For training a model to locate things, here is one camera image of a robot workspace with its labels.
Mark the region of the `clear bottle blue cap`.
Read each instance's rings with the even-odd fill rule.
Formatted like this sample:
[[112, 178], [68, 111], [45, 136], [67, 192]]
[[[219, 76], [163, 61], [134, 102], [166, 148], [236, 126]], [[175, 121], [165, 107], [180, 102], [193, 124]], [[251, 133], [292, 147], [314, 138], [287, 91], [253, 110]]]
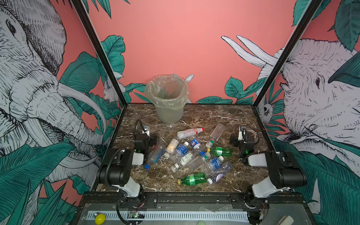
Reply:
[[150, 167], [156, 164], [165, 152], [165, 145], [163, 143], [157, 144], [149, 153], [144, 168], [149, 170]]

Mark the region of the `clear bottle white cap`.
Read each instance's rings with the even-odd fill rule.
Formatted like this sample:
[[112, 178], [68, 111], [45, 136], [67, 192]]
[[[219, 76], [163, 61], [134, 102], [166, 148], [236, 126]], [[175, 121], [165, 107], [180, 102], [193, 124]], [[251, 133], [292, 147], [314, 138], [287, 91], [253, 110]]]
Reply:
[[214, 130], [212, 131], [212, 133], [210, 134], [210, 138], [208, 140], [208, 142], [206, 143], [206, 147], [207, 148], [211, 148], [213, 146], [213, 144], [215, 142], [218, 141], [218, 139], [221, 137], [222, 133], [225, 130], [225, 126], [221, 123], [219, 123]]

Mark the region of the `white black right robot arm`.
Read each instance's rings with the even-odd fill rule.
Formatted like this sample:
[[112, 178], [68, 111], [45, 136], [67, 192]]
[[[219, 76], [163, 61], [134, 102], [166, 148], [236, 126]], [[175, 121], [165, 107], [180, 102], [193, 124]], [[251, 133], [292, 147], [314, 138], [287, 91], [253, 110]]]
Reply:
[[239, 159], [250, 167], [266, 167], [268, 176], [262, 181], [250, 185], [242, 196], [242, 201], [249, 209], [262, 207], [265, 199], [271, 195], [307, 184], [307, 177], [289, 151], [254, 151], [259, 139], [255, 139], [246, 129], [238, 135], [231, 135], [229, 143], [239, 149]]

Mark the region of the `clear bottle purple label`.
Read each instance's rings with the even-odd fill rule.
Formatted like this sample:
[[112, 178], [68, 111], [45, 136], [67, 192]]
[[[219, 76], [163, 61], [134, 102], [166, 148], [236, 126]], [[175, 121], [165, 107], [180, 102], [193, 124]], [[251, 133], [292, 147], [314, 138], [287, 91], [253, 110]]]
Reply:
[[224, 163], [220, 168], [211, 172], [207, 178], [207, 182], [212, 184], [217, 184], [222, 178], [225, 177], [233, 169], [233, 164], [231, 162]]

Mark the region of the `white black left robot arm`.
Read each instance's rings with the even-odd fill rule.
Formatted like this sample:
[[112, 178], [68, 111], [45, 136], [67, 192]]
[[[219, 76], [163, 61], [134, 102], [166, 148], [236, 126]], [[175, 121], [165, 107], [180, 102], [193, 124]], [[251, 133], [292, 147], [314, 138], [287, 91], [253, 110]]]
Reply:
[[131, 177], [133, 166], [147, 163], [150, 148], [157, 145], [156, 135], [135, 135], [134, 149], [109, 148], [96, 175], [96, 182], [123, 194], [134, 208], [141, 208], [146, 197], [141, 184]]

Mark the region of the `clear bottle orange label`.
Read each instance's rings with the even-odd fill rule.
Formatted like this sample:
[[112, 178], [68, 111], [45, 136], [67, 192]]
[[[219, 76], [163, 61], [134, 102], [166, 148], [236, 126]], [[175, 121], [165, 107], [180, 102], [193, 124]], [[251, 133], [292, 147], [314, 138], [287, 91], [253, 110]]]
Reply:
[[179, 145], [179, 139], [176, 137], [173, 138], [165, 150], [164, 157], [170, 158], [174, 154], [175, 149], [177, 148], [178, 145]]

